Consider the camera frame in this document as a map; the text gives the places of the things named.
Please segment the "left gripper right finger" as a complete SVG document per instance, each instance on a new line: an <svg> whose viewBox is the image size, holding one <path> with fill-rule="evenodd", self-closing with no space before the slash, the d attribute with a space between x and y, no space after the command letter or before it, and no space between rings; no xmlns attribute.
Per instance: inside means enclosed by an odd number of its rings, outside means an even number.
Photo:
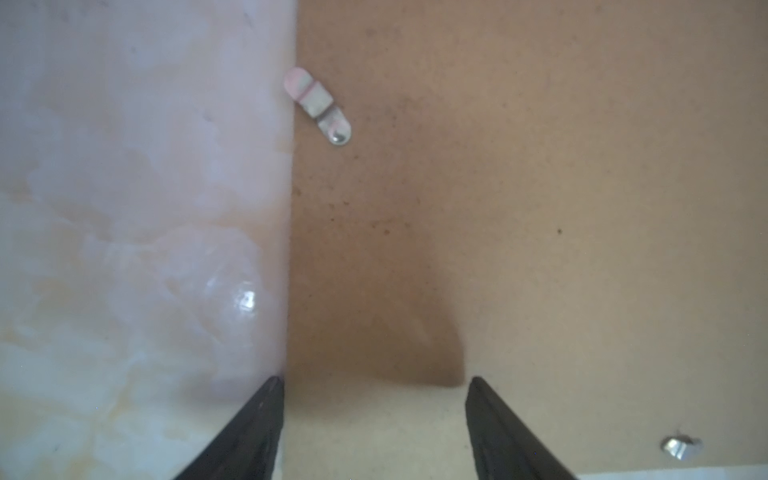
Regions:
<svg viewBox="0 0 768 480"><path fill-rule="evenodd" d="M480 376L469 383L466 424L479 480L575 480Z"/></svg>

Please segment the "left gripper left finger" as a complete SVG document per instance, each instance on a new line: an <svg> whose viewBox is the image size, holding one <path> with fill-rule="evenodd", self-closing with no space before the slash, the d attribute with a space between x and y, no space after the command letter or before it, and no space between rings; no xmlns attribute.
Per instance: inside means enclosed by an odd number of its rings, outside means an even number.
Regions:
<svg viewBox="0 0 768 480"><path fill-rule="evenodd" d="M273 479L284 414L284 380L271 376L175 479Z"/></svg>

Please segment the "brown frame backing board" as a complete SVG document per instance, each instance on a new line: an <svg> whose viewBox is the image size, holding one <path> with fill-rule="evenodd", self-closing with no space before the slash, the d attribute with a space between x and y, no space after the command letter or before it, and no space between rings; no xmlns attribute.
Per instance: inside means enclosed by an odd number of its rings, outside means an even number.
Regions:
<svg viewBox="0 0 768 480"><path fill-rule="evenodd" d="M484 377L577 474L767 460L763 1L303 1L288 479L471 479Z"/></svg>

